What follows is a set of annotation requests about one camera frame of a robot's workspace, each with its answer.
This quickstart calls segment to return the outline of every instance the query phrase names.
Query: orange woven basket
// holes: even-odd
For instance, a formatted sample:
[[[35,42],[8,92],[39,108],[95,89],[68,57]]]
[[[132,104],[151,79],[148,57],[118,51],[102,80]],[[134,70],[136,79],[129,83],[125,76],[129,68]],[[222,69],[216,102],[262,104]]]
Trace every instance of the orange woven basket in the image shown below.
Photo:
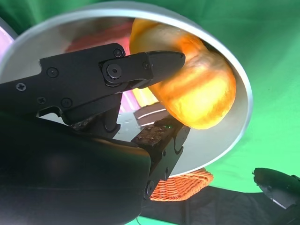
[[[160,202],[184,201],[208,186],[212,180],[213,176],[204,168],[167,181],[161,180],[150,199]]]

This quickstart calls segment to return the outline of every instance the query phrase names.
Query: metal bowl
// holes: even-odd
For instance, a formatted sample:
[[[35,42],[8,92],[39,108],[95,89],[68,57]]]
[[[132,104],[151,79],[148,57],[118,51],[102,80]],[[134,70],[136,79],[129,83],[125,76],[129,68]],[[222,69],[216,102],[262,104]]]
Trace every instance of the metal bowl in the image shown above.
[[[191,130],[171,175],[185,174],[215,162],[234,147],[249,124],[253,106],[250,83],[241,64],[224,45],[194,22],[164,8],[137,2],[99,3],[40,23],[23,33],[6,53],[0,66],[0,83],[38,74],[39,59],[63,53],[83,36],[134,18],[154,20],[190,32],[222,54],[232,67],[237,93],[231,110],[218,125],[208,130]],[[122,113],[118,121],[121,130],[117,139],[130,141],[140,131],[133,113]]]

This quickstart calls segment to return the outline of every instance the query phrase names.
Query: orange vegetable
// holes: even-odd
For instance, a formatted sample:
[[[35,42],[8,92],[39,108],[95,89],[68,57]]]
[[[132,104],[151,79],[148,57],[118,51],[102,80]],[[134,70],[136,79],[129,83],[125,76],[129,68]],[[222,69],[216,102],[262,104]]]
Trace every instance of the orange vegetable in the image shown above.
[[[189,127],[208,129],[218,124],[236,94],[236,81],[225,59],[186,31],[136,19],[130,36],[131,54],[158,50],[182,52],[186,63],[177,74],[149,87],[154,96]]]

